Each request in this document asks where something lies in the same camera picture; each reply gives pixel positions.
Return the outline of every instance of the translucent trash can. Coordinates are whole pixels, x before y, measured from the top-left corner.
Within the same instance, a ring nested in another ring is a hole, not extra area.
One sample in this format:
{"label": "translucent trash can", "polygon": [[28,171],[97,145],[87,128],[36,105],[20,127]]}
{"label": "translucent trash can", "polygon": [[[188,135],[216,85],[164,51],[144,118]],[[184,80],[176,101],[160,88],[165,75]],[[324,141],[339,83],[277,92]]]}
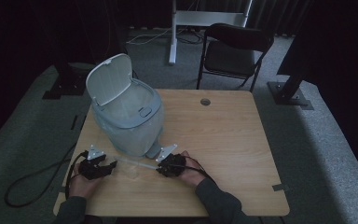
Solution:
{"label": "translucent trash can", "polygon": [[100,63],[86,86],[94,118],[113,146],[131,156],[155,158],[164,108],[156,90],[132,78],[130,57],[118,54]]}

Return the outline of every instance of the sleeve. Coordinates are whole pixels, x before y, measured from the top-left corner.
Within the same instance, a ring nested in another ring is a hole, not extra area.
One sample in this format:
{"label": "sleeve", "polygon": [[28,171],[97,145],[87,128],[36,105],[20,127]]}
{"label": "sleeve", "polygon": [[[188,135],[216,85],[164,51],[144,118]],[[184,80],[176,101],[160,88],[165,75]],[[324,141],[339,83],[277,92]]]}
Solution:
{"label": "sleeve", "polygon": [[84,221],[87,201],[82,197],[69,197],[63,202],[52,224],[80,224]]}
{"label": "sleeve", "polygon": [[240,200],[222,191],[209,178],[205,178],[199,183],[196,194],[205,206],[213,224],[257,223],[257,218],[247,217],[242,212]]}

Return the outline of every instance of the metal bracket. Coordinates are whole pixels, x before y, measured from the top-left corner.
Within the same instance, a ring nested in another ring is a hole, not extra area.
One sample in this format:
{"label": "metal bracket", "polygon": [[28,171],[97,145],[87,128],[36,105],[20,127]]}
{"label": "metal bracket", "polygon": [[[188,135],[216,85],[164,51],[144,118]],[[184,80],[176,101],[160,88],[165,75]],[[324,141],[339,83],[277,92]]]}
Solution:
{"label": "metal bracket", "polygon": [[285,85],[284,82],[268,82],[269,90],[271,91],[275,104],[277,105],[299,105],[303,110],[313,110],[312,103],[310,100],[306,100],[304,94],[301,92],[301,89],[298,89],[295,95],[289,99],[284,100],[280,99],[279,93],[282,90],[283,86]]}
{"label": "metal bracket", "polygon": [[277,185],[272,186],[272,188],[274,189],[274,191],[279,191],[279,190],[287,191],[287,190],[289,190],[289,187],[287,185],[284,185],[284,184],[277,184]]}
{"label": "metal bracket", "polygon": [[161,151],[159,152],[158,157],[156,158],[156,161],[161,162],[162,160],[167,158],[168,155],[170,155],[177,147],[178,147],[178,145],[176,145],[176,144],[173,144],[168,147],[162,147]]}
{"label": "metal bracket", "polygon": [[87,160],[93,160],[95,158],[101,157],[104,155],[104,152],[96,148],[94,145],[89,147],[89,155],[87,156]]}

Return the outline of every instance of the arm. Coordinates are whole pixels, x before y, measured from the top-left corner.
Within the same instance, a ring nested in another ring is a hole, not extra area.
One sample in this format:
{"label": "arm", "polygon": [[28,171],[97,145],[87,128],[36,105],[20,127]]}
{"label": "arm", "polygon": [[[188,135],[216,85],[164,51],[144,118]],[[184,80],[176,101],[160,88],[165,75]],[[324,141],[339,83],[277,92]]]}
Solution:
{"label": "arm", "polygon": [[96,190],[102,178],[88,180],[78,172],[79,164],[75,165],[75,175],[71,179],[68,200],[63,202],[53,224],[83,223],[87,199]]}
{"label": "arm", "polygon": [[[182,155],[189,157],[186,151]],[[190,158],[186,158],[186,166],[200,168],[200,165]],[[212,179],[189,169],[184,170],[179,178],[188,185],[196,187],[196,194],[205,206],[212,223],[247,224],[257,222],[256,218],[247,217],[242,212],[241,202],[236,197],[222,191]]]}

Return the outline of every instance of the white lid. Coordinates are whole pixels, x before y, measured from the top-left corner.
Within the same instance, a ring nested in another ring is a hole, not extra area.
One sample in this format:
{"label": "white lid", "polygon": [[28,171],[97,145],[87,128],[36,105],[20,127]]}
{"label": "white lid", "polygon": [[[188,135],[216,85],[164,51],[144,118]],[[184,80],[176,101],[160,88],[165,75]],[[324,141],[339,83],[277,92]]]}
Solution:
{"label": "white lid", "polygon": [[126,54],[109,58],[89,73],[86,80],[91,99],[98,105],[106,105],[116,99],[131,84],[131,59]]}

